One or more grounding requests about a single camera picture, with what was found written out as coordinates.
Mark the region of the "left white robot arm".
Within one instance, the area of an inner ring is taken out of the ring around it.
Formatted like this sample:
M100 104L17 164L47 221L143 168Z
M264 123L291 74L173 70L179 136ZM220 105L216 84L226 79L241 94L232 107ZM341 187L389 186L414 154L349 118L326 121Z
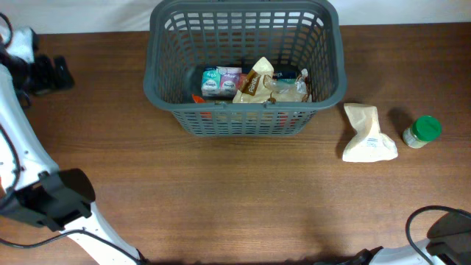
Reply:
M15 81L26 64L1 53L1 215L68 237L98 264L146 264L99 212L93 186L80 169L62 170L39 142L20 105Z

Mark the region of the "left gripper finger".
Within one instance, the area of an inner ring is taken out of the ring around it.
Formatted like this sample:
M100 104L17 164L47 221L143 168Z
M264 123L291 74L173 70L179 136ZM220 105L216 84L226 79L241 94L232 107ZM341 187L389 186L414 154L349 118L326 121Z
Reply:
M70 89L75 85L64 56L54 57L54 83L57 90Z
M46 55L35 58L35 94L48 94L55 89L54 68Z

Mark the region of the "beige paper pouch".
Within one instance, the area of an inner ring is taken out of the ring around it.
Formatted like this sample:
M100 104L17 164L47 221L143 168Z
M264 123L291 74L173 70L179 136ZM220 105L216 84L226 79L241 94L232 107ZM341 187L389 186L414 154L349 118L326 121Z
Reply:
M344 110L355 131L343 151L344 162L373 163L398 156L395 142L380 130L376 106L345 103Z

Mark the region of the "grey plastic shopping basket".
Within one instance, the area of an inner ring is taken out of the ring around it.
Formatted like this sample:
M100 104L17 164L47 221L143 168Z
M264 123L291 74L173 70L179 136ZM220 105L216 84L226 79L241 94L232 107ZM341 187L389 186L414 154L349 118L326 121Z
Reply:
M198 136L300 132L347 90L339 17L326 0L162 1L149 20L144 93ZM308 71L307 102L196 103L209 66Z

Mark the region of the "green lid glass jar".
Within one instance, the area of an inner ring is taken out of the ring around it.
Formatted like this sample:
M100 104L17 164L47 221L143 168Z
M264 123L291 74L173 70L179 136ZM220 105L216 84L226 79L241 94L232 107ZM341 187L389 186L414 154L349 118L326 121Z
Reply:
M433 116L421 116L403 132L404 143L419 149L435 141L442 134L441 123Z

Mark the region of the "brown white snack bag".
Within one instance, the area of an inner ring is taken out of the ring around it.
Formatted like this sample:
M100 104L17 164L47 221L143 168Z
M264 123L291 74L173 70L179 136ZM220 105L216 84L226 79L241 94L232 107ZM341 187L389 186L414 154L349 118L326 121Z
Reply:
M301 70L293 83L274 78L272 64L262 57L246 75L233 98L239 103L311 102L311 89L307 85L308 70Z

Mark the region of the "tissue multipack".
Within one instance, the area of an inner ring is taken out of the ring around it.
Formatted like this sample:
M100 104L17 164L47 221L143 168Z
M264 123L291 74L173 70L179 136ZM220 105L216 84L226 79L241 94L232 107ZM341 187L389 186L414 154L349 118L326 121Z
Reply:
M300 72L275 71L274 78L279 81L293 83ZM202 74L202 95L204 97L233 100L248 73L249 71L245 72L244 69L237 67L216 66L206 68Z

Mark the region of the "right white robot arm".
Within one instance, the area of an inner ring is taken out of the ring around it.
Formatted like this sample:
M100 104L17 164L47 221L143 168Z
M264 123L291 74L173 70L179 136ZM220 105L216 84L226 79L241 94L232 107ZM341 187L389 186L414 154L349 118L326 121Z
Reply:
M411 223L427 211L444 211L428 230L427 238L415 241L411 237ZM470 213L447 206L430 205L413 212L406 221L408 245L398 248L380 247L377 252L360 251L346 264L369 265L470 265Z

